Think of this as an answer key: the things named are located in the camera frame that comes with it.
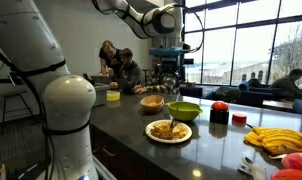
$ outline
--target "cabinet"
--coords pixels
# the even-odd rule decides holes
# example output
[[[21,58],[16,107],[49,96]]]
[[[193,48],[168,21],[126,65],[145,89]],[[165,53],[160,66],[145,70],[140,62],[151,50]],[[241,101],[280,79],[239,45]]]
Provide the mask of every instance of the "cabinet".
[[[177,179],[92,125],[90,133],[93,155],[117,179]]]

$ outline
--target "large window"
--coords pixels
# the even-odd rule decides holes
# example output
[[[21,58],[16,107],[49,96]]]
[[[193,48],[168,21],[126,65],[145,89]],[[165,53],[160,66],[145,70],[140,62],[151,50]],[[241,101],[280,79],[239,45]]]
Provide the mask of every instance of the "large window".
[[[189,81],[238,85],[254,75],[271,84],[294,68],[302,69],[302,0],[185,2],[204,24],[201,29],[186,10],[185,41],[197,46],[205,33],[203,48],[185,55],[196,57],[195,65],[186,67]],[[302,88],[302,78],[297,85]]]

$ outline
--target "sky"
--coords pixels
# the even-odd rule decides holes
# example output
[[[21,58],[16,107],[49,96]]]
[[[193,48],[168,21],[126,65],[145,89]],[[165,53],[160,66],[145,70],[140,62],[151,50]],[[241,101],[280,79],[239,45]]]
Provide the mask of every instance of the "sky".
[[[186,0],[186,6],[192,7],[203,3],[199,0]],[[279,0],[258,0],[240,4],[239,22],[246,23],[273,19],[277,16]],[[205,28],[235,24],[237,6],[207,11]],[[204,19],[204,12],[197,13]],[[302,14],[302,0],[282,0],[280,18]],[[200,29],[200,24],[194,14],[187,15],[186,31]],[[288,41],[288,35],[302,22],[280,24],[276,34],[275,46]],[[236,61],[268,61],[272,47],[275,25],[260,26],[237,30],[235,60]],[[232,59],[235,28],[207,31],[204,43],[204,58],[206,61],[228,61]],[[186,34],[186,43],[191,47],[199,46],[202,33]],[[201,61],[201,51],[187,54],[187,58]]]

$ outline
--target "white plate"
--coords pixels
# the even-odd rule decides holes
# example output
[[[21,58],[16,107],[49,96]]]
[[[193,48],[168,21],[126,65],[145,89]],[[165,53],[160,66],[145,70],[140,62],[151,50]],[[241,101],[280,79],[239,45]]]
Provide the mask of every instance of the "white plate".
[[[174,139],[174,140],[165,140],[165,139],[160,139],[160,138],[157,138],[155,136],[153,136],[151,134],[151,129],[153,129],[153,126],[156,125],[156,124],[162,124],[162,123],[168,123],[168,122],[171,122],[171,120],[158,120],[158,121],[154,121],[152,123],[150,123],[149,125],[147,125],[147,127],[145,128],[145,133],[153,140],[155,141],[159,141],[159,142],[162,142],[162,143],[180,143],[180,142],[183,142],[185,140],[188,140],[191,135],[192,135],[192,130],[190,129],[189,126],[187,126],[186,124],[184,123],[181,123],[181,122],[175,122],[177,123],[176,126],[179,126],[181,128],[184,128],[186,131],[187,131],[187,134],[181,138],[181,139]]]

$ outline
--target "countertop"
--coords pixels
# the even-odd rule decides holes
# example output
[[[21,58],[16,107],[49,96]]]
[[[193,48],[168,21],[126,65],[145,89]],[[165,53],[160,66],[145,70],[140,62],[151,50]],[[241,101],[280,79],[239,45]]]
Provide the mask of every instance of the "countertop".
[[[232,125],[231,117],[235,112],[245,113],[247,123],[252,126],[302,132],[302,115],[229,104],[229,124],[220,125],[209,122],[214,101],[161,94],[165,102],[188,101],[199,104],[203,110],[194,121],[186,123],[192,129],[189,140],[163,144],[147,137],[145,127],[156,120],[171,119],[171,116],[167,106],[155,115],[145,114],[139,102],[147,95],[121,94],[119,101],[107,101],[93,108],[91,125],[178,179],[244,179],[237,171],[243,156],[265,167],[267,179],[282,168],[279,160],[269,159],[261,148],[243,143],[251,129]]]

